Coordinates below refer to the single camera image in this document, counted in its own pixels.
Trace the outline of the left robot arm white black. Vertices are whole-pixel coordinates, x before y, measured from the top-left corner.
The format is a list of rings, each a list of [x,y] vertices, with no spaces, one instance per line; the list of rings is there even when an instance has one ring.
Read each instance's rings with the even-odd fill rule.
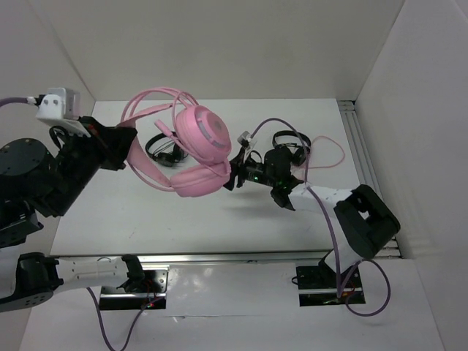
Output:
[[[32,308],[68,290],[109,286],[134,292],[143,286],[145,274],[133,254],[68,260],[19,249],[29,235],[43,229],[39,214],[64,216],[98,170],[125,167],[135,128],[105,127],[88,116],[78,123],[84,136],[59,125],[49,129],[59,148],[56,156],[32,138],[1,148],[2,312]]]

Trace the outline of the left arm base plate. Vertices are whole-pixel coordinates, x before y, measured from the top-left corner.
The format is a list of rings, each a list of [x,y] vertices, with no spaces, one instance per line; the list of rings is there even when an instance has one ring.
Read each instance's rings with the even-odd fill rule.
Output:
[[[126,292],[123,287],[103,286],[99,294],[99,308],[102,311],[137,311],[156,299],[147,309],[166,309],[168,267],[144,268],[143,271],[145,279],[133,291]]]

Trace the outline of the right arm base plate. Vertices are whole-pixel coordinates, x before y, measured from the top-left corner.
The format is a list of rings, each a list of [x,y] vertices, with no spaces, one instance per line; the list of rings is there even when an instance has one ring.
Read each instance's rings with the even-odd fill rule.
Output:
[[[291,282],[298,288],[299,306],[335,306],[366,302],[361,275],[358,269],[351,275],[344,292],[338,298],[336,276],[333,271],[318,265],[297,266]]]

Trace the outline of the pink gaming headset with cable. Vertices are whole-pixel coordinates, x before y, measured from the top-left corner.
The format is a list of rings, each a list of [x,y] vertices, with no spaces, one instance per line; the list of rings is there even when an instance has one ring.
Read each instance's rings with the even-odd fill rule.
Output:
[[[168,178],[152,163],[139,140],[134,140],[126,159],[131,170],[147,185],[180,197],[202,197],[220,190],[230,177],[230,134],[223,120],[191,94],[166,87],[141,91],[128,101],[120,125],[135,127],[137,120],[163,110],[171,111],[175,129],[160,120],[155,121],[156,127],[198,164]]]

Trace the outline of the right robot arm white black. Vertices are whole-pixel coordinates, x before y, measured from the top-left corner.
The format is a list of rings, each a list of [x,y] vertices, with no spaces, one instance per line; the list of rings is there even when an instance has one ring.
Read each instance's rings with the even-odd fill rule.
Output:
[[[261,162],[242,148],[230,160],[230,180],[225,188],[240,188],[246,181],[270,187],[270,195],[280,208],[317,212],[325,217],[329,230],[336,219],[344,234],[331,234],[333,249],[320,261],[319,278],[328,287],[343,290],[352,270],[377,253],[400,231],[401,225],[377,193],[365,184],[355,189],[311,186],[291,171],[293,156],[286,147],[268,151]]]

